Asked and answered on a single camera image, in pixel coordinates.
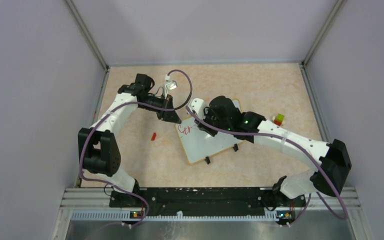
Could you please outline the red marker cap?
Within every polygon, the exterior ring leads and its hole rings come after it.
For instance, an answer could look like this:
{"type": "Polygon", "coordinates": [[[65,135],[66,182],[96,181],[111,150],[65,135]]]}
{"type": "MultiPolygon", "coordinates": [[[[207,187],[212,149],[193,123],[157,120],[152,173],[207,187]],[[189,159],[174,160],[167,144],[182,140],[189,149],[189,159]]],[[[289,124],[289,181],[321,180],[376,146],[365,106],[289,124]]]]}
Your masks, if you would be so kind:
{"type": "Polygon", "coordinates": [[[152,134],[151,141],[154,141],[154,140],[156,139],[156,136],[157,136],[157,133],[154,132],[154,133],[152,134]]]}

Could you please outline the yellow framed whiteboard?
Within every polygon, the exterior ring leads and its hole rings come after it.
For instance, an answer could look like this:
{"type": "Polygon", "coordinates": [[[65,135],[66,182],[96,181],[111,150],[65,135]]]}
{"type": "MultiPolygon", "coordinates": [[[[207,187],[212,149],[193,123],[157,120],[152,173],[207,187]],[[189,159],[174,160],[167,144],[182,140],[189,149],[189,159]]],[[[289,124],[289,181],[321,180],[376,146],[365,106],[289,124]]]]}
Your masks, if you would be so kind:
{"type": "Polygon", "coordinates": [[[214,156],[226,150],[233,150],[234,144],[240,145],[242,140],[233,135],[219,132],[215,136],[199,130],[195,118],[189,116],[181,124],[175,124],[181,146],[189,164],[204,161],[206,156],[214,156]]]}

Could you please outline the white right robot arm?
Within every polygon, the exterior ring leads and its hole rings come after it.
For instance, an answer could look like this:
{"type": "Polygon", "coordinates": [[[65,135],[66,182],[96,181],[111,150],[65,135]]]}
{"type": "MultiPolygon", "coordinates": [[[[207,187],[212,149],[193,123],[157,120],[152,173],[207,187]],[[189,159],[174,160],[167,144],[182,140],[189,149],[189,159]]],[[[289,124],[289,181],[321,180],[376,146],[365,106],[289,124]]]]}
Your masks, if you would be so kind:
{"type": "Polygon", "coordinates": [[[218,133],[279,150],[308,166],[299,174],[283,176],[273,186],[273,200],[287,206],[294,198],[320,192],[336,197],[341,194],[352,168],[344,142],[314,140],[282,128],[263,115],[242,112],[233,100],[223,95],[209,104],[203,99],[192,99],[187,110],[194,114],[201,131],[212,137],[218,133]]]}

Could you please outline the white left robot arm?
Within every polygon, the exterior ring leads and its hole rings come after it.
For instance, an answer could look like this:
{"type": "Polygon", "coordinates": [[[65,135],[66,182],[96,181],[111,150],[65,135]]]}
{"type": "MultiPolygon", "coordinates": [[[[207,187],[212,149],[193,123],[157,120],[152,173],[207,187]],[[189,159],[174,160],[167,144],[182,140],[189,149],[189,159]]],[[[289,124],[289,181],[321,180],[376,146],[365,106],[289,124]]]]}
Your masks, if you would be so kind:
{"type": "Polygon", "coordinates": [[[140,202],[140,193],[135,190],[136,180],[121,167],[121,153],[117,136],[130,115],[138,108],[155,112],[157,118],[168,123],[182,121],[173,106],[170,90],[177,88],[175,80],[165,77],[162,96],[155,96],[150,90],[155,81],[146,74],[138,73],[135,81],[122,85],[109,109],[88,128],[78,132],[79,168],[82,179],[84,172],[99,176],[99,182],[111,185],[122,193],[121,200],[129,207],[140,202]]]}

